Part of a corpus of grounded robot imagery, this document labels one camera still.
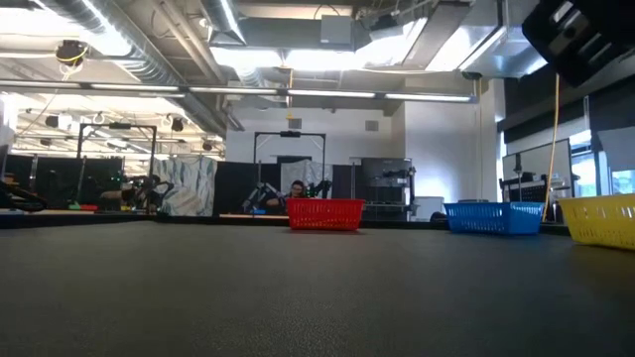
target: person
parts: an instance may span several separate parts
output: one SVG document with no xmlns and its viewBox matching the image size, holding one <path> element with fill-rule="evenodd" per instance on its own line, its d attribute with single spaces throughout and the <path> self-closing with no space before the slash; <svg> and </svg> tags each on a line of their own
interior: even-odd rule
<svg viewBox="0 0 635 357">
<path fill-rule="evenodd" d="M 268 199 L 266 204 L 269 207 L 278 207 L 282 204 L 281 200 L 286 200 L 287 198 L 304 198 L 306 196 L 305 183 L 297 179 L 291 183 L 291 191 L 288 194 Z"/>
</svg>

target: plastic basket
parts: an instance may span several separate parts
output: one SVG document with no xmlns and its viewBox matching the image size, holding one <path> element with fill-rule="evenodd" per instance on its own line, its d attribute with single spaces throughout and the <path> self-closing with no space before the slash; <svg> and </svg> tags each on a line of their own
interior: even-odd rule
<svg viewBox="0 0 635 357">
<path fill-rule="evenodd" d="M 363 199 L 287 200 L 291 229 L 356 230 L 363 207 Z"/>
<path fill-rule="evenodd" d="M 559 202 L 574 241 L 635 250 L 635 194 Z"/>
<path fill-rule="evenodd" d="M 538 234 L 544 203 L 447 203 L 447 221 L 452 232 L 504 235 Z"/>
</svg>

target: window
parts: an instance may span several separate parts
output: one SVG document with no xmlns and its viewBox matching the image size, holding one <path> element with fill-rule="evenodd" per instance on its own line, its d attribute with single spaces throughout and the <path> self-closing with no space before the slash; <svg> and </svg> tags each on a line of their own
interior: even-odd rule
<svg viewBox="0 0 635 357">
<path fill-rule="evenodd" d="M 613 194 L 635 193 L 635 171 L 613 173 Z"/>
<path fill-rule="evenodd" d="M 579 176 L 575 182 L 575 197 L 593 197 L 597 195 L 595 183 L 595 159 L 593 153 L 571 158 L 573 174 Z"/>
</svg>

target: vent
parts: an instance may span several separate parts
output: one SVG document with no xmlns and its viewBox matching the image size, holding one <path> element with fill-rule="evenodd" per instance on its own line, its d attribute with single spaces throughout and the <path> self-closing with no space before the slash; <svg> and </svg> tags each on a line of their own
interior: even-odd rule
<svg viewBox="0 0 635 357">
<path fill-rule="evenodd" d="M 289 129 L 291 130 L 302 129 L 302 119 L 288 119 L 288 121 L 289 121 Z"/>
<path fill-rule="evenodd" d="M 366 120 L 366 131 L 379 131 L 379 122 L 377 120 Z"/>
</svg>

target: table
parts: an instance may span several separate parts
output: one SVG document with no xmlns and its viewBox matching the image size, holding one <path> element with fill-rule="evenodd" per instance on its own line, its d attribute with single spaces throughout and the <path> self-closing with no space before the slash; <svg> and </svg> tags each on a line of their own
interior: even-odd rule
<svg viewBox="0 0 635 357">
<path fill-rule="evenodd" d="M 0 350 L 633 356 L 634 276 L 635 254 L 556 236 L 152 221 L 0 230 Z"/>
</svg>

